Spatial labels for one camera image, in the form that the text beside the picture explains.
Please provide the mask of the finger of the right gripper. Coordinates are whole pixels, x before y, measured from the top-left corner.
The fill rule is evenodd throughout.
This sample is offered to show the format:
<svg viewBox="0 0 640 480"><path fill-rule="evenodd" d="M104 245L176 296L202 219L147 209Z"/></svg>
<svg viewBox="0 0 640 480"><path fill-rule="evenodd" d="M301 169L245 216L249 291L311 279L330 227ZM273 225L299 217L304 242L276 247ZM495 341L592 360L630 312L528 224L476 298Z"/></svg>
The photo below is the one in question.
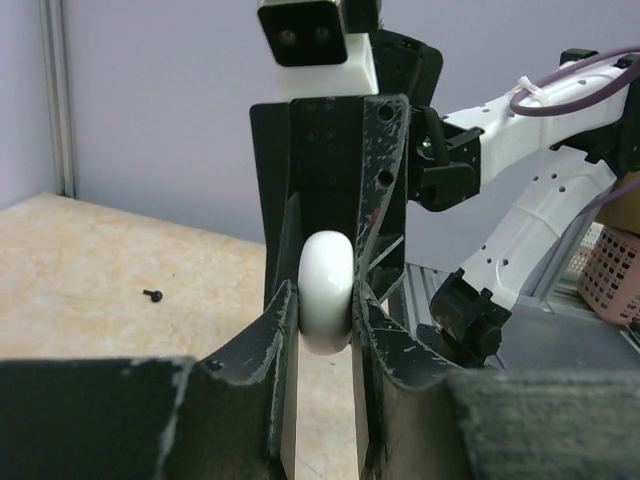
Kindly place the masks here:
<svg viewBox="0 0 640 480"><path fill-rule="evenodd" d="M366 96L363 99L362 159L355 237L355 272L360 288L369 288L383 302L401 282L401 261L383 263L404 241L402 228L386 216L391 207L402 208L406 189L395 189L401 173L410 122L410 105L403 94Z"/></svg>
<svg viewBox="0 0 640 480"><path fill-rule="evenodd" d="M277 296L283 284L290 300L284 308L290 319L298 318L296 257L300 239L287 217L291 197L290 104L263 103L250 108L253 151L257 172L263 230L266 242L264 304Z"/></svg>

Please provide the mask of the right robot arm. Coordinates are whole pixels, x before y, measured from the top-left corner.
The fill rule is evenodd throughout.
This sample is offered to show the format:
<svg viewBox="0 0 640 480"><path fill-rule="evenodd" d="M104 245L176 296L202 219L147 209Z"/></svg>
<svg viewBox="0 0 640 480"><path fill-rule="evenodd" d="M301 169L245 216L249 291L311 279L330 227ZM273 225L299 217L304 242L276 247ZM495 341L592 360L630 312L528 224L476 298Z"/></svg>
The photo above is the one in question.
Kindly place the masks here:
<svg viewBox="0 0 640 480"><path fill-rule="evenodd" d="M360 299L404 273L406 206L439 212L511 165L546 158L430 302L424 342L462 367L493 356L529 275L573 219L639 167L639 65L570 50L548 77L440 116L439 51L378 30L320 46L286 30L276 99L250 111L267 245L265 293L288 282L307 344L354 337Z"/></svg>

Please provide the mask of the white charging case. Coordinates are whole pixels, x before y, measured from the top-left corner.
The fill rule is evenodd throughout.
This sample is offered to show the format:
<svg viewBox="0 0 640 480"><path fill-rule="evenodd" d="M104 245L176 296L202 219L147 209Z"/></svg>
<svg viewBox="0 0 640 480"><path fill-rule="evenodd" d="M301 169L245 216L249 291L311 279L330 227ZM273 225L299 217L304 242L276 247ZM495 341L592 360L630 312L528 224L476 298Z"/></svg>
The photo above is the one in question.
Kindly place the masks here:
<svg viewBox="0 0 640 480"><path fill-rule="evenodd" d="M352 330L354 251L337 231L319 231L304 243L298 271L299 332L315 355L341 352Z"/></svg>

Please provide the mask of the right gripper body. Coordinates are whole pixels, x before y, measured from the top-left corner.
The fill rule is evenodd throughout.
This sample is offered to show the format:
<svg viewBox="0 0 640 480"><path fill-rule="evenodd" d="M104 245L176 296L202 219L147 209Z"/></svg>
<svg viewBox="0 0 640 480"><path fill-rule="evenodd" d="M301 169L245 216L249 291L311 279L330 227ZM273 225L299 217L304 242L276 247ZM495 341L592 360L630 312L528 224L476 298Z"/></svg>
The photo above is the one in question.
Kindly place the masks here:
<svg viewBox="0 0 640 480"><path fill-rule="evenodd" d="M444 141L438 114L430 108L443 66L439 50L396 32L378 30L368 37L378 93L404 95L411 106L407 118L407 140L404 152L408 160L393 176L381 170L374 180L386 188L395 183L398 204L408 199L428 201L423 182L429 167L439 167L430 147L422 142ZM304 121L308 138L298 139L301 145L298 161L298 184L309 204L332 209L354 210L364 195L360 192L361 169L365 152L364 141L379 140L364 113L364 100L355 95L326 98L316 102L317 113L306 112L309 101L298 102L298 120Z"/></svg>

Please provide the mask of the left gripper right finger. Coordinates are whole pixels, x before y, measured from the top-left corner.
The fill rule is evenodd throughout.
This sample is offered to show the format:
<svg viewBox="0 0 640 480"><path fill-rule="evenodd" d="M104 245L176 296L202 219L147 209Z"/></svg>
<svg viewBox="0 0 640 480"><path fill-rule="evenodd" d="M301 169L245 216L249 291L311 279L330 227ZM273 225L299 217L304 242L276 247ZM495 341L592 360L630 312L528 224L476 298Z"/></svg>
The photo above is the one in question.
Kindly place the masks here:
<svg viewBox="0 0 640 480"><path fill-rule="evenodd" d="M635 479L635 370L461 369L353 297L362 479Z"/></svg>

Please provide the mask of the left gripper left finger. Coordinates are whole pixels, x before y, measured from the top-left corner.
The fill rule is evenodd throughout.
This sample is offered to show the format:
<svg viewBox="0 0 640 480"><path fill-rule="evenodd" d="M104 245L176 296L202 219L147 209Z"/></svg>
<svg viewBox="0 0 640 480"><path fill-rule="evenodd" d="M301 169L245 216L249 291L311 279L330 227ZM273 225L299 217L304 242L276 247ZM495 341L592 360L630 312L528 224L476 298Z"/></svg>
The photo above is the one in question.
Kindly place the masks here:
<svg viewBox="0 0 640 480"><path fill-rule="evenodd" d="M5 360L5 479L291 479L297 307L264 313L203 359Z"/></svg>

